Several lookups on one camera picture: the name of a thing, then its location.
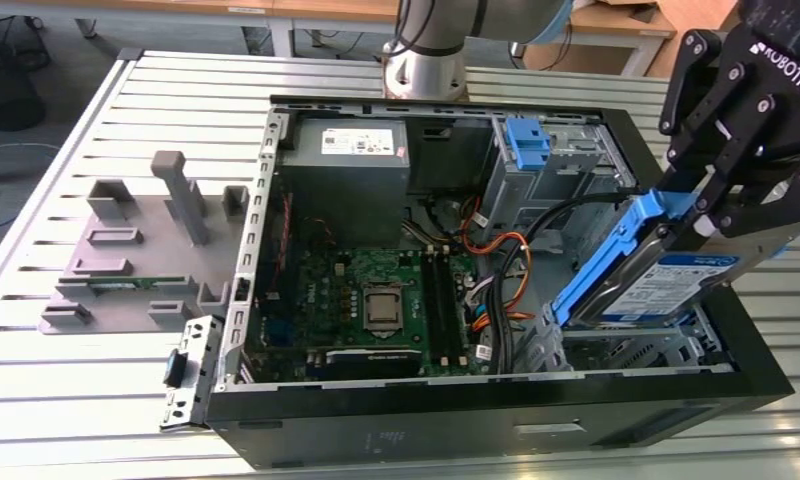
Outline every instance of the wooden desk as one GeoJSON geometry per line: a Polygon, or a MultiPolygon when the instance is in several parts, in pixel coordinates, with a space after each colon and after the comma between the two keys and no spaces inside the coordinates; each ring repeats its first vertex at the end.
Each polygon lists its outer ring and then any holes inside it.
{"type": "Polygon", "coordinates": [[[394,25],[399,0],[275,0],[274,16],[394,25]]]}
{"type": "MultiPolygon", "coordinates": [[[[391,33],[399,0],[276,0],[271,28],[276,55],[292,55],[292,31],[296,28],[391,33]]],[[[677,29],[665,15],[655,14],[651,23],[643,23],[629,14],[631,9],[595,4],[573,14],[573,43],[626,47],[633,49],[623,75],[643,76],[658,54],[663,41],[677,29]]],[[[524,47],[515,45],[514,56],[522,56],[524,47]]]]}
{"type": "MultiPolygon", "coordinates": [[[[573,45],[578,45],[578,47],[570,50],[573,55],[567,56],[567,59],[562,62],[565,70],[570,70],[570,57],[575,57],[575,53],[583,46],[621,47],[633,49],[625,60],[615,59],[621,62],[619,65],[623,61],[626,62],[622,75],[646,75],[665,40],[674,37],[677,29],[665,17],[663,12],[655,13],[650,23],[631,18],[631,12],[633,8],[629,6],[614,7],[605,3],[597,3],[573,13],[573,45]]],[[[550,45],[530,45],[527,49],[519,49],[519,51],[514,49],[514,56],[524,56],[524,63],[528,68],[545,68],[554,62],[561,48],[559,43],[563,40],[562,35],[550,45]]],[[[605,63],[606,61],[605,58],[585,58],[583,60],[587,63],[597,61],[605,63]]]]}
{"type": "MultiPolygon", "coordinates": [[[[71,16],[76,19],[120,18],[179,23],[267,27],[276,56],[294,56],[294,31],[343,30],[392,33],[399,0],[0,0],[0,13],[71,16]]],[[[675,29],[657,14],[651,24],[627,15],[611,15],[607,5],[593,5],[573,15],[577,45],[635,49],[623,71],[643,75],[665,38],[675,29]]],[[[79,20],[84,35],[92,22],[79,20]]]]}
{"type": "Polygon", "coordinates": [[[171,13],[215,13],[231,15],[270,14],[274,0],[0,0],[7,13],[19,8],[144,10],[171,13]]]}
{"type": "Polygon", "coordinates": [[[84,19],[268,27],[272,3],[274,0],[0,0],[0,14],[75,18],[83,35],[92,37],[93,22],[84,19]]]}

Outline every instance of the table leg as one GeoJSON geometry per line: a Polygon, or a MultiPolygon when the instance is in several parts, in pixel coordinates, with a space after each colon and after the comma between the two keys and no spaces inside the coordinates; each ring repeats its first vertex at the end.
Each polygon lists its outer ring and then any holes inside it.
{"type": "Polygon", "coordinates": [[[262,54],[262,42],[264,40],[262,29],[258,27],[240,27],[243,31],[243,39],[246,40],[246,49],[250,55],[262,54]]]}
{"type": "Polygon", "coordinates": [[[308,33],[311,33],[311,46],[315,48],[320,48],[323,46],[320,30],[310,30],[308,33]]]}
{"type": "Polygon", "coordinates": [[[295,57],[296,51],[294,23],[290,18],[268,18],[270,31],[272,33],[272,45],[276,57],[295,57]]]}
{"type": "Polygon", "coordinates": [[[646,75],[653,60],[655,60],[655,55],[658,55],[662,48],[662,43],[665,43],[665,39],[661,37],[642,37],[641,45],[631,52],[622,75],[630,77],[646,75]]]}
{"type": "Polygon", "coordinates": [[[97,20],[88,18],[76,18],[75,23],[77,24],[80,33],[83,33],[83,36],[85,38],[97,37],[97,32],[95,31],[95,25],[97,24],[97,20]]]}

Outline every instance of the aluminum table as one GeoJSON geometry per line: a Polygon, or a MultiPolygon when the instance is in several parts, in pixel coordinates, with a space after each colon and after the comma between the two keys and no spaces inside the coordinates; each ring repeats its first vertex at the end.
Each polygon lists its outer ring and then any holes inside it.
{"type": "MultiPolygon", "coordinates": [[[[475,102],[605,106],[633,114],[657,156],[666,84],[470,68],[475,102]]],[[[0,478],[252,474],[212,432],[160,434],[166,361],[180,334],[44,336],[53,283],[96,179],[164,194],[150,165],[182,150],[202,191],[247,184],[271,94],[379,97],[372,63],[146,52],[120,60],[0,246],[0,478]]],[[[643,449],[288,472],[296,478],[800,478],[800,239],[737,283],[798,393],[643,449]]]]}

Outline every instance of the white label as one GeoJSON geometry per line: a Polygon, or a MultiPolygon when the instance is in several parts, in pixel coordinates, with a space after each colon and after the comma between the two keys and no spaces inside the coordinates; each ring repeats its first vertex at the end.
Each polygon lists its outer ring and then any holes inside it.
{"type": "Polygon", "coordinates": [[[490,224],[490,219],[480,215],[479,212],[475,212],[471,218],[475,221],[475,223],[480,225],[480,228],[486,228],[486,226],[490,224]]]}
{"type": "Polygon", "coordinates": [[[585,427],[578,423],[549,423],[543,425],[516,425],[514,427],[519,435],[531,435],[534,433],[563,433],[586,432],[585,427]]]}
{"type": "Polygon", "coordinates": [[[330,128],[323,131],[324,155],[394,155],[395,138],[391,130],[330,128]]]}
{"type": "Polygon", "coordinates": [[[757,42],[750,46],[750,53],[754,55],[765,55],[771,63],[777,65],[779,71],[783,72],[783,75],[786,75],[791,83],[800,89],[800,65],[798,65],[798,62],[762,42],[757,42]]]}
{"type": "Polygon", "coordinates": [[[267,10],[263,8],[247,8],[247,7],[228,7],[228,11],[232,13],[255,13],[258,15],[264,15],[267,10]]]}
{"type": "Polygon", "coordinates": [[[722,274],[738,263],[730,255],[667,255],[647,270],[603,316],[633,321],[647,315],[667,315],[694,297],[701,282],[722,274]]]}
{"type": "Polygon", "coordinates": [[[480,360],[486,360],[487,362],[492,360],[492,347],[478,345],[478,348],[475,349],[475,357],[478,357],[480,360]]]}

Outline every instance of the robotic arm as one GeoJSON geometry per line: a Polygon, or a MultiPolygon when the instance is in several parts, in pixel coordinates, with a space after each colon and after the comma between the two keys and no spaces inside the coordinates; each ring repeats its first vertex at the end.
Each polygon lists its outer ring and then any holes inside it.
{"type": "Polygon", "coordinates": [[[745,0],[741,14],[726,40],[685,36],[670,167],[553,303],[561,324],[675,321],[800,235],[800,1],[745,0]],[[679,272],[698,282],[665,280],[679,272]]]}
{"type": "Polygon", "coordinates": [[[386,45],[386,89],[395,98],[456,100],[466,93],[466,37],[550,42],[573,0],[404,0],[386,45]]]}

